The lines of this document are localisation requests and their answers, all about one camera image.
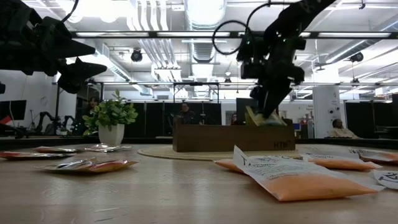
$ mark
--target ceiling duct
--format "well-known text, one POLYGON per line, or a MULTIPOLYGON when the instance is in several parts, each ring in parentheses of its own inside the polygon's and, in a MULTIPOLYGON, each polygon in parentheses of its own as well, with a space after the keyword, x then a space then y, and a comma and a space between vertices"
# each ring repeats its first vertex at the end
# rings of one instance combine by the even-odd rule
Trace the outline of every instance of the ceiling duct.
MULTIPOLYGON (((225 15, 226 0, 184 0, 185 18, 189 30, 215 30, 225 15)), ((212 62, 215 49, 211 43, 194 41, 190 44, 192 60, 199 64, 192 65, 192 73, 197 78, 210 78, 214 65, 212 62)))
MULTIPOLYGON (((398 14, 393 16, 392 18, 388 19, 387 21, 379 24, 375 28, 372 29, 373 32, 397 32, 398 31, 398 14)), ((344 45, 343 47, 339 48, 338 50, 328 54, 325 57, 325 61, 320 61, 321 63, 332 64, 344 60, 378 42, 380 40, 353 40, 350 43, 344 45)), ((307 71, 309 68, 312 69, 312 62, 308 61, 301 64, 301 67, 307 71)))

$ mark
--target white column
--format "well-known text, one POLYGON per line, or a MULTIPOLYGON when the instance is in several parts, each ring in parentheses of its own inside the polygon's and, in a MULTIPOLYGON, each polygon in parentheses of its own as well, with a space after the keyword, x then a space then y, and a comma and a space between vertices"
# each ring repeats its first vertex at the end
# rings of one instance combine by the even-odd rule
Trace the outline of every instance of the white column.
POLYGON ((338 86, 316 86, 312 91, 315 137, 325 138, 333 128, 333 120, 341 118, 338 86))

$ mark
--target wooden table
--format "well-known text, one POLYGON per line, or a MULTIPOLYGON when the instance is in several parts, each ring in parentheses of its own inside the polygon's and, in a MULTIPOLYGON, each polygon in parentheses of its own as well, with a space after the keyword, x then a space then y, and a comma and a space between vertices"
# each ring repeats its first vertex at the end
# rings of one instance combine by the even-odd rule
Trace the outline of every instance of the wooden table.
MULTIPOLYGON (((140 156, 141 147, 96 156, 141 162, 95 176, 35 170, 58 161, 0 161, 0 222, 51 223, 397 223, 398 192, 337 200, 278 202, 246 175, 212 162, 140 156)), ((364 172, 349 172, 363 179, 364 172)))

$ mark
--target red object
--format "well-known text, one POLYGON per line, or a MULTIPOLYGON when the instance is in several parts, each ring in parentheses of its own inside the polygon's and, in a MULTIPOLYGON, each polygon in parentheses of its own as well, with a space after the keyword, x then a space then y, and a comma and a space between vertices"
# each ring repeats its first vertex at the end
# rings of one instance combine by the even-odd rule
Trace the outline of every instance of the red object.
POLYGON ((7 115, 5 118, 3 118, 2 120, 0 120, 0 124, 7 124, 8 122, 11 121, 11 118, 9 115, 7 115))

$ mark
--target ceiling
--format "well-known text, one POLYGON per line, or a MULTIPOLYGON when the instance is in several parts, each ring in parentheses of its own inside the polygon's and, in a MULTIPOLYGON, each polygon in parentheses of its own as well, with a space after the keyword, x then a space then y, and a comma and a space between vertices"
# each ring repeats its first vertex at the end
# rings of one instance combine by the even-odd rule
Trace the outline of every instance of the ceiling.
MULTIPOLYGON (((65 7, 60 7, 65 2, 71 0, 31 0, 24 1, 30 7, 42 16, 64 17, 65 7)), ((285 0, 285 2, 295 2, 295 0, 285 0)), ((336 0, 328 9, 320 13, 315 20, 310 24, 307 30, 309 31, 380 31, 377 30, 380 24, 385 21, 398 21, 398 1, 397 0, 364 0, 366 7, 359 9, 361 0, 336 0)), ((142 2, 139 1, 138 14, 141 16, 142 2)), ((264 1, 258 0, 227 0, 227 7, 223 21, 236 19, 239 21, 246 21, 250 12, 264 1)), ((131 16, 134 11, 130 11, 130 3, 128 0, 80 0, 80 4, 85 4, 84 9, 80 9, 80 14, 83 18, 80 22, 68 22, 67 26, 70 30, 77 31, 104 31, 104 30, 129 30, 127 26, 126 16, 131 16), (105 14, 117 15, 114 22, 107 23, 100 19, 100 16, 105 14)), ((157 4, 157 22, 160 26, 160 1, 157 4)), ((183 0, 166 1, 167 4, 167 26, 170 30, 187 30, 186 18, 183 0)), ((250 28, 252 30, 264 30, 271 22, 273 22, 283 7, 265 7, 257 11, 251 20, 250 28)), ((150 24, 150 1, 147 2, 147 21, 150 24)), ((227 25, 221 30, 243 30, 239 24, 227 25)), ((192 73, 192 57, 190 54, 190 44, 186 44, 189 40, 172 39, 172 47, 174 49, 175 57, 178 66, 181 68, 181 77, 195 78, 192 73)), ((222 50, 235 49, 239 43, 239 39, 228 39, 225 42, 218 44, 222 50)), ((297 51, 296 65, 304 66, 308 64, 309 60, 317 62, 322 57, 332 54, 339 48, 351 43, 352 40, 307 40, 305 50, 297 51)), ((129 76, 138 82, 153 82, 156 81, 150 74, 152 62, 144 50, 143 59, 141 62, 133 62, 130 59, 134 48, 141 48, 139 41, 136 39, 95 39, 96 46, 106 44, 110 49, 110 57, 116 61, 123 70, 129 73, 129 76)), ((361 52, 364 55, 362 62, 351 63, 347 61, 340 61, 334 64, 338 67, 338 76, 341 82, 349 82, 353 77, 361 77, 362 74, 368 74, 362 82, 396 82, 394 77, 398 78, 398 40, 382 40, 361 52)), ((213 62, 214 68, 212 70, 211 79, 223 81, 225 73, 230 72, 230 77, 237 77, 240 74, 239 64, 235 60, 235 55, 228 57, 216 54, 213 62)), ((312 82, 314 70, 309 68, 306 70, 306 82, 312 82)), ((98 81, 113 82, 117 80, 115 74, 107 71, 95 77, 98 81)), ((362 88, 362 90, 373 90, 372 86, 362 88)))

